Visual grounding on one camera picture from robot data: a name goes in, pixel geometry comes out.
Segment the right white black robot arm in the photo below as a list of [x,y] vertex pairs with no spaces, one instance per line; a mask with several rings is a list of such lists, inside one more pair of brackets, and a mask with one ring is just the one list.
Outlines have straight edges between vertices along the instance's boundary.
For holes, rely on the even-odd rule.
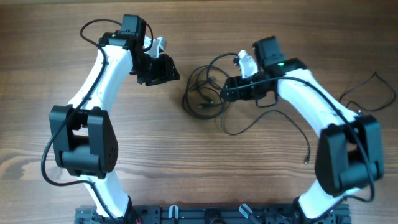
[[286,59],[274,36],[253,44],[252,55],[235,54],[240,75],[228,78],[223,100],[258,100],[269,92],[289,102],[318,136],[316,179],[290,206],[290,214],[277,217],[291,223],[345,219],[344,202],[384,175],[381,128],[377,119],[344,107],[315,79],[298,58]]

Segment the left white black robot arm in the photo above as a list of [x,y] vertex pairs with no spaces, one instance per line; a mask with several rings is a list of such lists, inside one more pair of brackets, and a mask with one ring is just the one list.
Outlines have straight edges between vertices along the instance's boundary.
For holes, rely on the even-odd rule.
[[98,56],[79,92],[49,114],[51,137],[41,173],[51,185],[68,185],[51,180],[46,173],[46,158],[53,149],[56,164],[77,178],[74,184],[84,184],[89,190],[96,208],[78,223],[141,223],[114,170],[118,142],[109,114],[128,75],[135,75],[145,86],[180,79],[173,59],[164,52],[165,40],[146,37],[150,25],[143,18],[126,14],[119,26],[93,43]]

